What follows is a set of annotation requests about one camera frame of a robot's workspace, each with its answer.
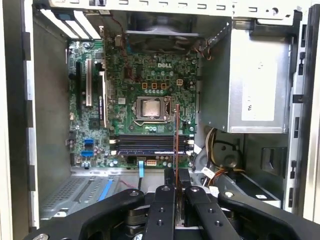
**black latch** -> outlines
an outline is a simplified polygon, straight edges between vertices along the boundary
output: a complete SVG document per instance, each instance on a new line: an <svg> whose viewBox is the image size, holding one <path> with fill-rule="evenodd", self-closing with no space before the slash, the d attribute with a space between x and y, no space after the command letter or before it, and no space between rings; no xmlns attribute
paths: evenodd
<svg viewBox="0 0 320 240"><path fill-rule="evenodd" d="M294 94L292 96L293 104L303 104L304 103L304 95L303 94Z"/></svg>

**ventilation holes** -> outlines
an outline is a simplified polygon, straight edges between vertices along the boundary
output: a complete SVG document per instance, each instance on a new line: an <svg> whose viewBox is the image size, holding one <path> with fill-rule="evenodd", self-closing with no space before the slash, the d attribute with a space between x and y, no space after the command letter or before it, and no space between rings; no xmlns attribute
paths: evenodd
<svg viewBox="0 0 320 240"><path fill-rule="evenodd" d="M52 198L50 198L44 205L44 208L51 209L58 202L69 199L84 180L84 177L71 178Z"/></svg>

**motherboard screw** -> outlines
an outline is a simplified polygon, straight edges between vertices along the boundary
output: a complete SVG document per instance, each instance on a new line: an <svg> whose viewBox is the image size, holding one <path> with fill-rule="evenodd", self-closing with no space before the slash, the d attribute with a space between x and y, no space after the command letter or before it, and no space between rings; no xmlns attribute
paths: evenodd
<svg viewBox="0 0 320 240"><path fill-rule="evenodd" d="M48 239L49 239L49 236L47 234L42 233L42 234L36 236L32 240L48 240Z"/></svg>

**pcie slot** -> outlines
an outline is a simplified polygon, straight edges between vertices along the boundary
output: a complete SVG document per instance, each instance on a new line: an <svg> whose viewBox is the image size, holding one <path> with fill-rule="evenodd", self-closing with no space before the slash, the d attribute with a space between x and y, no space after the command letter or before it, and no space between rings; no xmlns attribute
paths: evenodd
<svg viewBox="0 0 320 240"><path fill-rule="evenodd" d="M105 72L99 72L99 119L100 126L107 127L108 121L108 86Z"/></svg>
<svg viewBox="0 0 320 240"><path fill-rule="evenodd" d="M92 107L92 60L85 60L85 105Z"/></svg>

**sata port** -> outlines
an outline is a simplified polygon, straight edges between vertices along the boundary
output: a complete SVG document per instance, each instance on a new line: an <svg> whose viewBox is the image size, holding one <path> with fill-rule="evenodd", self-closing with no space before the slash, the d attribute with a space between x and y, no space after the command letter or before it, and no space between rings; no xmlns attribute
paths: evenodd
<svg viewBox="0 0 320 240"><path fill-rule="evenodd" d="M94 144L94 140L92 138L87 138L83 141L84 144Z"/></svg>
<svg viewBox="0 0 320 240"><path fill-rule="evenodd" d="M94 156L94 151L91 150L84 150L81 152L82 157L93 157Z"/></svg>
<svg viewBox="0 0 320 240"><path fill-rule="evenodd" d="M147 160L145 165L149 166L149 167L157 166L157 161L156 160Z"/></svg>

